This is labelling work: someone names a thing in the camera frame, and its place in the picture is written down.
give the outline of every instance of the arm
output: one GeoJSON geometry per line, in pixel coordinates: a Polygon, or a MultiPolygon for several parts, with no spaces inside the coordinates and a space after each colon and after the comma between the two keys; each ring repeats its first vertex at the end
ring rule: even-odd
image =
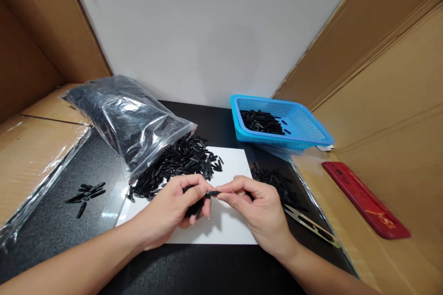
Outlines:
{"type": "Polygon", "coordinates": [[[274,187],[236,176],[217,190],[222,192],[217,198],[245,217],[258,244],[273,255],[309,295],[379,294],[294,239],[274,187]],[[252,193],[254,201],[246,195],[246,190],[252,193]]]}
{"type": "MultiPolygon", "coordinates": [[[[201,175],[174,177],[132,220],[32,267],[0,286],[1,294],[96,294],[143,250],[159,247],[177,226],[187,228],[189,206],[214,190],[201,175]],[[196,185],[183,194],[183,188],[196,185]]],[[[210,200],[203,215],[210,216],[210,200]]]]}

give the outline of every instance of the black table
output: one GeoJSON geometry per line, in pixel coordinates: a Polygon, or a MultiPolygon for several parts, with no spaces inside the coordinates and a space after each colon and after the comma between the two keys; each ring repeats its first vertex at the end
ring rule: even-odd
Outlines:
{"type": "MultiPolygon", "coordinates": [[[[197,135],[208,145],[243,148],[250,165],[278,168],[293,179],[292,189],[306,215],[328,229],[309,199],[293,167],[251,144],[237,141],[231,110],[163,102],[176,115],[198,124],[197,135]]],[[[124,165],[93,129],[91,137],[69,162],[57,182],[43,197],[19,232],[17,242],[0,253],[0,283],[77,244],[111,229],[127,188],[124,165]],[[63,200],[75,194],[79,184],[105,181],[107,192],[88,204],[75,219],[76,204],[63,200]]],[[[355,275],[345,254],[288,217],[289,228],[303,245],[332,264],[355,275]]],[[[133,259],[101,294],[304,294],[289,273],[259,246],[165,244],[133,259]]]]}

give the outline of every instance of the blue mesh basket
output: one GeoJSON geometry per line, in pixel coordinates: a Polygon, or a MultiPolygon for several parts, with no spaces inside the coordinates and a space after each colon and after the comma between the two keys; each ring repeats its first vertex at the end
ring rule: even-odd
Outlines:
{"type": "Polygon", "coordinates": [[[235,94],[231,97],[235,134],[242,142],[277,145],[290,149],[307,149],[316,145],[334,144],[334,139],[313,114],[302,104],[235,94]],[[252,131],[245,127],[240,111],[269,112],[278,119],[283,129],[290,134],[277,135],[252,131]]]}

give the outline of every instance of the pile of black plastic pieces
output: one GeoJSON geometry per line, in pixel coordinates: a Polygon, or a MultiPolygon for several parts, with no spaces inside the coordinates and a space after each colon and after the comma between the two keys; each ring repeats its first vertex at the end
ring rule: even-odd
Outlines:
{"type": "Polygon", "coordinates": [[[95,186],[91,186],[89,184],[81,184],[80,188],[78,189],[80,193],[65,201],[66,204],[82,203],[76,216],[77,219],[80,219],[82,217],[83,212],[86,208],[87,201],[92,198],[98,197],[106,192],[106,190],[103,189],[104,185],[104,182],[100,182],[95,186]]]}
{"type": "Polygon", "coordinates": [[[262,112],[261,110],[240,111],[241,118],[245,127],[252,131],[259,131],[268,134],[285,135],[278,118],[271,113],[262,112]]]}
{"type": "Polygon", "coordinates": [[[135,186],[130,187],[126,197],[134,202],[133,196],[152,200],[161,190],[158,186],[176,176],[202,174],[210,181],[214,171],[222,171],[223,160],[206,149],[207,140],[189,134],[180,138],[140,176],[135,186]]]}
{"type": "Polygon", "coordinates": [[[252,178],[256,181],[270,184],[277,189],[280,200],[283,204],[289,205],[298,210],[308,212],[308,210],[299,204],[297,194],[290,188],[291,179],[280,174],[278,169],[267,170],[259,168],[254,162],[254,167],[251,169],[252,178]]]}

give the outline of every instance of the red phone case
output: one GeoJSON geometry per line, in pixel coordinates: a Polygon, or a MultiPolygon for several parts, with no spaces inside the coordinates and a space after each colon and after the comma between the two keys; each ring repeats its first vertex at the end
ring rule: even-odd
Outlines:
{"type": "Polygon", "coordinates": [[[346,164],[327,161],[322,166],[382,238],[394,240],[411,237],[406,227],[346,164]]]}

